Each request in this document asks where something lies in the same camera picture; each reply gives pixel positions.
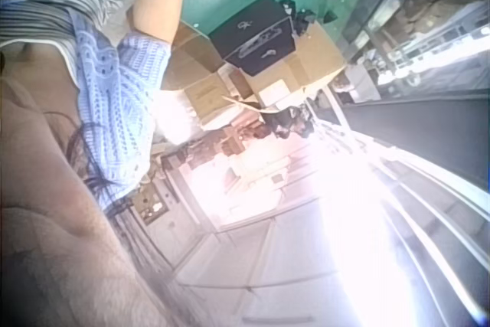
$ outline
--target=wall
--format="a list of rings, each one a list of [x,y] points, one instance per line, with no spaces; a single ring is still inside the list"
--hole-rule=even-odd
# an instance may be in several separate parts
[[[165,186],[158,179],[155,180],[155,187],[161,197],[165,198],[168,212],[149,224],[146,230],[160,251],[175,266],[199,241],[203,230],[194,222],[183,203],[165,197]]]

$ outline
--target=black box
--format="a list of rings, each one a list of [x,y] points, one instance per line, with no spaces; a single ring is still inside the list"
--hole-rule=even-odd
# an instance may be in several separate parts
[[[295,49],[291,18],[275,0],[256,0],[209,35],[225,61],[255,76]]]

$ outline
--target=cardboard box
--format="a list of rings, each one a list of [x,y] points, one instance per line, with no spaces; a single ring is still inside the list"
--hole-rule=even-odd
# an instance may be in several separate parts
[[[222,98],[230,94],[218,74],[208,75],[198,83],[187,87],[185,94],[203,124],[212,120],[232,104]]]
[[[163,76],[163,90],[183,90],[216,72],[223,60],[210,40],[181,23]]]
[[[259,102],[268,106],[261,92],[283,81],[290,93],[302,88],[318,90],[328,84],[345,66],[345,59],[322,26],[315,22],[296,39],[296,51],[255,77],[245,74]]]

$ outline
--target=stack of cardboard boxes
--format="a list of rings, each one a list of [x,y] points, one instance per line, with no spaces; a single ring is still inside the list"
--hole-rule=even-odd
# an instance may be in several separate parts
[[[345,66],[340,50],[317,22],[295,43],[294,53],[256,76],[233,70],[230,80],[241,83],[237,90],[243,90],[246,81],[253,93],[251,98],[264,107],[276,105],[283,109],[300,103],[305,90],[324,87]],[[236,108],[222,98],[232,95],[218,73],[223,64],[207,37],[181,24],[162,88],[184,90],[201,124],[206,125],[227,109]]]

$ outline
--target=bare skin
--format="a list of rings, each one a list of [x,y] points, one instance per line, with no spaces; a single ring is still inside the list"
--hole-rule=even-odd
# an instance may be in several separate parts
[[[135,27],[172,42],[181,2],[136,0]],[[50,45],[24,47],[2,75],[2,324],[167,325],[64,157],[80,125],[77,94]]]

